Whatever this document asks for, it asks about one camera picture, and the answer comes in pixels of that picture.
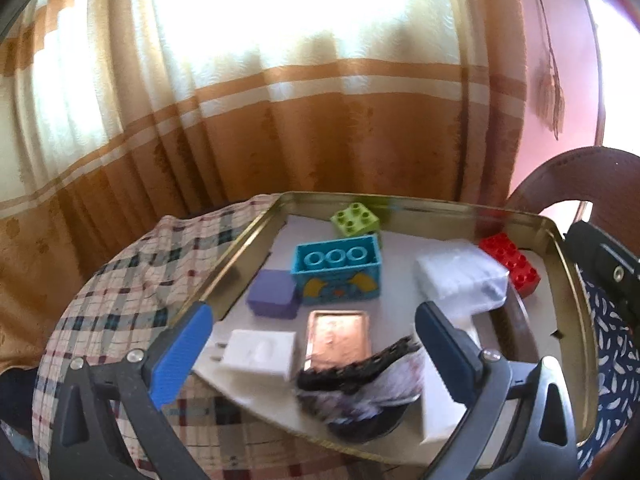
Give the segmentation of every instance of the copper plate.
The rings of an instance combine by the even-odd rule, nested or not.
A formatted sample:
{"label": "copper plate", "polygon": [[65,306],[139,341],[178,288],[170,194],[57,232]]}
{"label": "copper plate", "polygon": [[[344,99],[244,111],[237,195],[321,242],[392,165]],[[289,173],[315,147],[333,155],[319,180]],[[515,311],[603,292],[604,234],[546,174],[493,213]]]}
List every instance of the copper plate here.
{"label": "copper plate", "polygon": [[[380,218],[386,231],[449,240],[480,238],[505,231],[521,249],[542,257],[556,311],[563,372],[574,410],[578,441],[594,429],[598,413],[598,362],[595,336],[584,287],[575,265],[564,255],[564,240],[556,224],[540,215],[421,198],[349,193],[288,192],[256,218],[215,262],[209,275],[187,300],[209,304],[216,320],[226,313],[251,283],[269,256],[271,245],[288,215],[329,220],[351,202],[362,202]],[[175,324],[178,313],[171,321]],[[494,323],[500,340],[504,323]],[[518,345],[519,338],[511,341]]]}
{"label": "copper plate", "polygon": [[346,366],[370,356],[369,314],[361,310],[314,310],[309,314],[305,370]]}

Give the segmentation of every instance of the purple cube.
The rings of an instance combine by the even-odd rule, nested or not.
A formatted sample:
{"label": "purple cube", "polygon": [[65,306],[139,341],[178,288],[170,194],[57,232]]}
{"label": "purple cube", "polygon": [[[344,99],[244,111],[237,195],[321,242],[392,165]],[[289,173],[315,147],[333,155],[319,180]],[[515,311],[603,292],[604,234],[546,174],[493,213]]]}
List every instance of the purple cube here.
{"label": "purple cube", "polygon": [[294,319],[300,306],[296,282],[288,270],[260,270],[249,288],[246,302],[256,316],[279,319]]}

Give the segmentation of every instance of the pink wall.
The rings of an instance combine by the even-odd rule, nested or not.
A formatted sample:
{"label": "pink wall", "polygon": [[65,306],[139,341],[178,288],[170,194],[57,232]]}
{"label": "pink wall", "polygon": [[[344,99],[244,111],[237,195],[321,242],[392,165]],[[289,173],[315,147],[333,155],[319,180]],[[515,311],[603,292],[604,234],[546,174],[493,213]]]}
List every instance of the pink wall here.
{"label": "pink wall", "polygon": [[560,140],[535,115],[535,77],[547,59],[546,35],[536,0],[522,0],[529,91],[511,190],[559,153],[593,145],[598,115],[598,68],[593,29],[584,0],[543,0],[566,101]]}

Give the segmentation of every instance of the chair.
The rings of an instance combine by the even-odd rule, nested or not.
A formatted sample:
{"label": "chair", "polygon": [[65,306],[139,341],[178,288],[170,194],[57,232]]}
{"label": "chair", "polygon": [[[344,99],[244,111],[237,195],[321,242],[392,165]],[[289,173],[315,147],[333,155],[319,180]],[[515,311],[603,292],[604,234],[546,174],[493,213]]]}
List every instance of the chair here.
{"label": "chair", "polygon": [[[577,148],[561,153],[531,173],[509,197],[506,207],[538,214],[545,208],[565,200],[593,203],[590,223],[616,238],[633,254],[640,254],[640,157],[603,146]],[[597,287],[597,283],[595,285],[590,283],[588,276],[585,276],[585,284],[590,298],[594,326],[596,326],[598,318],[604,316],[603,306],[612,306],[612,304],[604,292]],[[622,330],[627,330],[621,321],[620,324]],[[600,362],[608,361],[608,364],[600,365],[599,370],[599,378],[603,381],[600,385],[599,410],[603,405],[604,409],[598,411],[598,424],[601,420],[604,421],[606,416],[609,417],[607,419],[609,422],[611,420],[619,422],[620,418],[625,420],[628,417],[628,412],[622,410],[618,420],[615,420],[616,416],[611,418],[611,411],[608,408],[612,404],[608,404],[609,399],[604,398],[611,394],[611,389],[617,395],[616,398],[620,399],[618,404],[626,406],[627,403],[623,404],[622,399],[623,396],[627,396],[628,406],[631,409],[638,407],[637,401],[633,401],[632,406],[633,397],[629,394],[629,390],[622,391],[617,380],[612,384],[617,372],[612,369],[611,364],[624,356],[618,355],[617,352],[614,354],[616,345],[610,349],[603,348],[606,345],[600,346],[601,341],[600,339],[598,342]],[[608,353],[612,354],[613,359],[604,359]],[[607,434],[612,436],[615,431],[609,433],[609,430],[607,426]],[[593,456],[588,456],[587,452],[595,455],[606,444],[607,437],[603,436],[603,433],[602,428],[596,427],[590,439],[583,443],[582,456],[578,459],[584,461],[581,463],[582,469],[585,469],[590,459],[593,459]],[[619,442],[593,478],[602,480],[636,478],[640,467],[639,455],[640,413],[635,413],[630,418]]]}
{"label": "chair", "polygon": [[564,200],[593,203],[589,222],[640,254],[640,157],[603,146],[561,153],[534,170],[506,207],[538,214]]}

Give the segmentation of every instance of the plaid cloth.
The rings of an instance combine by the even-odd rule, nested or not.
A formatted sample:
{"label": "plaid cloth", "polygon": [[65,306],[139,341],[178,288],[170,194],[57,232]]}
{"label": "plaid cloth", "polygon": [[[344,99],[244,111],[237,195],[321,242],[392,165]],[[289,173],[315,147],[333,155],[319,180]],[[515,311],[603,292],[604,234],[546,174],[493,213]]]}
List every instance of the plaid cloth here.
{"label": "plaid cloth", "polygon": [[[76,295],[49,339],[33,398],[33,437],[45,480],[57,397],[69,361],[85,356],[92,365],[116,362],[131,348],[148,348],[215,259],[273,200],[256,196],[189,220],[166,216]],[[156,478],[118,403],[114,412],[132,459]],[[163,412],[212,479],[405,480],[424,472],[360,460],[294,437],[240,410],[195,376]]]}

